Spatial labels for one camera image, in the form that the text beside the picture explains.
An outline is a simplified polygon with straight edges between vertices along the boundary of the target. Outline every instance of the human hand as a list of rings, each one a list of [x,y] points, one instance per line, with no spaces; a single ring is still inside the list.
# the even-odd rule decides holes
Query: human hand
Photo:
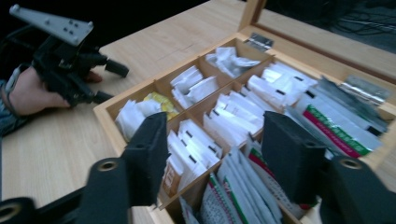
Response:
[[[87,82],[100,82],[102,78],[90,71]],[[33,67],[20,73],[14,90],[9,94],[8,108],[19,116],[37,113],[49,107],[70,107],[70,104],[57,92],[48,91],[47,85],[40,79]]]

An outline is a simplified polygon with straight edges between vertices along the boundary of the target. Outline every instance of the wooden table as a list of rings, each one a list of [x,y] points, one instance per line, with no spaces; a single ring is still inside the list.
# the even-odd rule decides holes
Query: wooden table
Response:
[[[96,67],[94,70],[104,80],[91,85],[92,89],[119,94],[177,66],[237,32],[244,5],[245,2],[238,0],[211,0],[102,47],[103,54],[126,64],[130,73],[122,78]],[[263,19],[271,18],[276,22],[276,15],[271,13]],[[300,26],[289,24],[288,27],[301,30]],[[390,71],[396,71],[395,64],[389,65]],[[27,196],[35,199],[37,207],[43,206],[84,186],[89,169],[96,161],[119,156],[93,114],[94,107],[95,104],[90,104],[51,109],[4,137],[3,200]],[[396,162],[393,162],[396,156],[393,154],[387,155],[387,162],[378,164],[377,172],[389,188],[396,191]],[[172,222],[165,211],[152,207],[134,207],[133,212],[135,221]]]

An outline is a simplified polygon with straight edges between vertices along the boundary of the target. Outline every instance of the wooden surface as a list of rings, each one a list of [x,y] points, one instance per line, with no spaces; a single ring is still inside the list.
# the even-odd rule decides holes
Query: wooden surface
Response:
[[[122,78],[97,67],[94,70],[104,81],[91,87],[116,95],[175,67],[237,32],[244,5],[237,0],[211,0],[104,46],[102,53],[126,64],[130,74]],[[292,23],[287,27],[293,30]],[[94,107],[47,111],[4,138],[3,200],[27,196],[37,206],[45,205],[82,187],[96,161],[120,155],[93,114]],[[386,157],[376,171],[396,191],[396,155]],[[134,221],[170,221],[163,211],[151,207],[133,211]],[[316,219],[304,222],[317,223],[312,220]]]

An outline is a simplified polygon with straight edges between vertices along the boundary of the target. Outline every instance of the wooden box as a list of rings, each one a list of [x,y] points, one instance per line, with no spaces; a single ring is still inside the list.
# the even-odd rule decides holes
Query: wooden box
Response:
[[[387,121],[389,128],[380,138],[383,145],[369,155],[361,157],[361,160],[365,161],[373,168],[391,190],[395,190],[396,187],[392,186],[392,181],[394,183],[396,179],[396,172],[390,170],[385,173],[383,170],[385,169],[384,164],[391,163],[392,157],[394,158],[396,156],[396,140],[393,137],[396,136],[396,122],[394,121],[396,117],[396,96],[394,94],[396,90],[396,77],[394,76],[394,74],[396,74],[396,56],[380,51],[366,52],[366,54],[360,55],[360,58],[357,58],[355,56],[359,55],[360,49],[353,49],[353,52],[340,52],[338,49],[342,48],[345,44],[333,43],[330,39],[326,39],[325,41],[327,42],[326,45],[324,45],[320,34],[318,34],[318,38],[311,38],[314,41],[308,42],[305,40],[307,34],[304,34],[304,31],[300,33],[297,32],[299,33],[297,35],[283,33],[281,21],[262,23],[265,17],[265,15],[262,15],[265,2],[264,0],[247,1],[238,33],[229,36],[195,57],[186,59],[184,65],[175,67],[171,69],[171,71],[160,73],[153,79],[145,80],[95,107],[94,113],[105,129],[114,149],[121,154],[127,145],[115,123],[115,119],[128,100],[136,100],[139,102],[149,93],[156,91],[168,97],[179,112],[177,116],[168,120],[168,132],[170,130],[176,131],[178,129],[178,124],[184,119],[192,119],[202,127],[203,114],[214,106],[221,93],[226,94],[230,92],[230,90],[239,91],[247,84],[248,79],[252,75],[260,73],[269,63],[279,61],[315,79],[320,79],[322,76],[325,76],[330,81],[341,84],[345,83],[349,75],[354,75],[355,77],[360,77],[390,92],[390,96],[388,96],[386,101],[378,106],[380,115]],[[254,35],[264,36],[274,41],[273,46],[263,50],[262,44],[265,45],[265,42],[259,43],[258,47],[250,45],[249,43],[251,43]],[[231,78],[205,61],[205,56],[209,53],[213,53],[218,47],[235,47],[238,56],[258,60],[260,63],[244,72],[240,77]],[[219,88],[193,106],[183,108],[172,95],[170,81],[182,71],[185,71],[193,65],[201,70],[204,77],[214,76]],[[260,139],[261,131],[256,133],[254,137]],[[224,153],[226,154],[229,148],[222,144],[220,140],[219,144],[224,148]],[[211,171],[216,172],[219,165],[220,163],[214,165],[181,192],[172,197],[168,197],[162,188],[159,193],[160,209],[166,209],[171,217],[174,218],[175,221],[178,221],[181,219],[180,204],[178,201],[179,196],[183,196],[192,207],[197,208],[202,200],[209,173]],[[300,220],[291,216],[285,210],[282,211],[284,212],[287,223],[298,223],[306,219],[316,221],[315,218],[318,217],[312,215],[315,211],[314,209],[311,210],[312,211],[308,211],[307,215]]]

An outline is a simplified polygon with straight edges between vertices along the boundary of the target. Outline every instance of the metal hinge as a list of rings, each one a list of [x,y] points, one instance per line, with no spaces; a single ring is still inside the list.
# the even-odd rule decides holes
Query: metal hinge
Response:
[[[374,106],[382,105],[390,96],[390,91],[352,75],[340,84],[340,88]]]
[[[251,47],[258,49],[260,51],[267,51],[274,45],[274,41],[268,39],[262,35],[253,33],[250,38],[246,41]]]

